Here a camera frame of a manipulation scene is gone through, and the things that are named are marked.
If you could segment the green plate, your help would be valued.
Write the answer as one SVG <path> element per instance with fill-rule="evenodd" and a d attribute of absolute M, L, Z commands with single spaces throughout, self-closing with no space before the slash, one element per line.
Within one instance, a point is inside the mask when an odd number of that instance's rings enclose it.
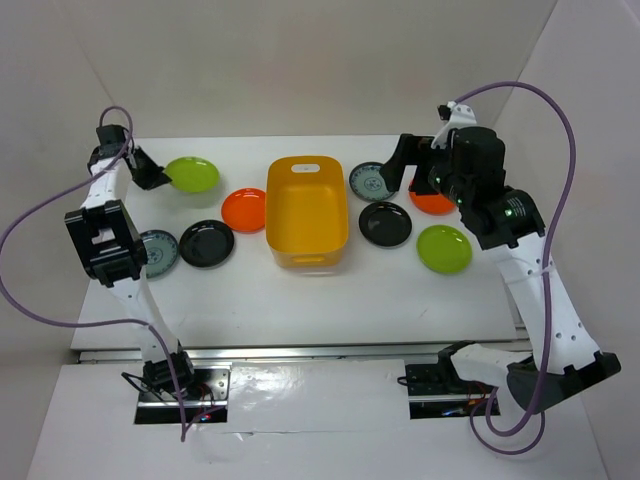
<path fill-rule="evenodd" d="M 206 159 L 194 156 L 180 157 L 167 164 L 164 173 L 170 184 L 185 193 L 203 193 L 217 186 L 220 173 L 217 167 Z"/>
<path fill-rule="evenodd" d="M 446 275 L 464 271 L 473 258 L 468 238 L 448 225 L 425 228 L 417 237 L 416 250 L 427 268 Z"/>

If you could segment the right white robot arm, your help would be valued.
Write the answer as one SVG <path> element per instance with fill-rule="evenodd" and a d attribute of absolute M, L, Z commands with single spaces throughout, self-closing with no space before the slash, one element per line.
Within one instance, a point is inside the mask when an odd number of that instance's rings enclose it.
<path fill-rule="evenodd" d="M 546 226 L 532 197 L 506 183 L 506 147 L 485 127 L 465 127 L 435 138 L 403 134 L 380 174 L 399 189 L 406 167 L 418 195 L 441 194 L 497 266 L 524 322 L 531 354 L 494 350 L 470 341 L 439 354 L 436 379 L 448 392 L 469 382 L 506 389 L 516 404 L 540 414 L 621 370 L 613 353 L 591 338 L 554 270 Z"/>

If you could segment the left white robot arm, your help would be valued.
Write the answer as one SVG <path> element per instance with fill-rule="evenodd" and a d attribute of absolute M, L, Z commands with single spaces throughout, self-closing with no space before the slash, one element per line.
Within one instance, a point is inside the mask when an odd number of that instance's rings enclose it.
<path fill-rule="evenodd" d="M 196 390 L 197 374 L 180 341 L 164 322 L 147 279 L 148 255 L 118 183 L 127 167 L 144 190 L 171 182 L 121 125 L 96 128 L 99 145 L 88 162 L 91 186 L 82 206 L 65 215 L 65 225 L 87 275 L 118 299 L 134 321 L 142 354 L 142 384 L 176 399 Z"/>

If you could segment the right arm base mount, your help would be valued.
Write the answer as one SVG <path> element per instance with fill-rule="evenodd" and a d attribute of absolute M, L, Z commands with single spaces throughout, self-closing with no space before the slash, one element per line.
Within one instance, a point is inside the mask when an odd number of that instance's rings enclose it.
<path fill-rule="evenodd" d="M 460 380 L 439 364 L 407 364 L 396 382 L 406 389 L 412 420 L 468 417 L 485 412 L 492 386 Z"/>

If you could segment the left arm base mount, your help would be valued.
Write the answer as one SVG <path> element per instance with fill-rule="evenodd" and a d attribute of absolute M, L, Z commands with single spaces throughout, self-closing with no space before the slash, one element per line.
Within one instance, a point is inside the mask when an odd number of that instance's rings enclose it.
<path fill-rule="evenodd" d="M 181 393 L 188 425 L 221 424 L 228 419 L 231 366 L 197 367 L 194 382 Z M 121 377 L 138 394 L 134 423 L 136 425 L 180 424 L 176 393 L 154 391 L 141 376 L 123 372 Z"/>

